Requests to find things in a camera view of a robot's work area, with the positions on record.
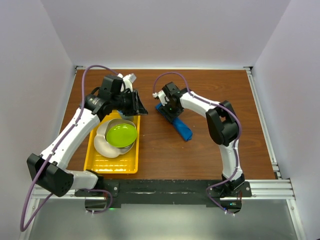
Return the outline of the blue cloth napkin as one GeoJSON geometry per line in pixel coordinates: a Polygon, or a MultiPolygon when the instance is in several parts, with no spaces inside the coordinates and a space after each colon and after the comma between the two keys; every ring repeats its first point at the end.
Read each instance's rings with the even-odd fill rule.
{"type": "Polygon", "coordinates": [[[175,117],[170,120],[170,118],[164,113],[161,109],[163,105],[161,103],[155,106],[155,109],[175,128],[175,130],[179,133],[179,135],[183,138],[185,142],[188,142],[193,137],[192,130],[178,117],[175,117]]]}

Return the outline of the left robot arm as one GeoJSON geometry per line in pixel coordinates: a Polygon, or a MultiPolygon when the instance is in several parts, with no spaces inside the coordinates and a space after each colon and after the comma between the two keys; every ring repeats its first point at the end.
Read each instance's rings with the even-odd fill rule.
{"type": "Polygon", "coordinates": [[[91,171],[67,169],[75,151],[86,136],[105,116],[119,110],[126,116],[147,115],[138,91],[133,89],[136,76],[131,73],[106,75],[100,87],[96,87],[81,101],[72,120],[59,136],[41,152],[27,158],[28,170],[34,184],[51,194],[62,197],[70,190],[86,189],[92,196],[99,196],[104,184],[91,171]]]}

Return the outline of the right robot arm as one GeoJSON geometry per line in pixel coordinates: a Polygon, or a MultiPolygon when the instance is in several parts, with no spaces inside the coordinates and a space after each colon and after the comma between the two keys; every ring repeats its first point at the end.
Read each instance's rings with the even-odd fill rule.
{"type": "Polygon", "coordinates": [[[242,127],[231,103],[206,99],[188,88],[179,89],[173,82],[152,95],[160,100],[158,110],[171,123],[185,109],[206,118],[209,135],[218,145],[222,159],[222,182],[214,186],[221,186],[227,196],[235,196],[245,177],[238,150],[242,127]]]}

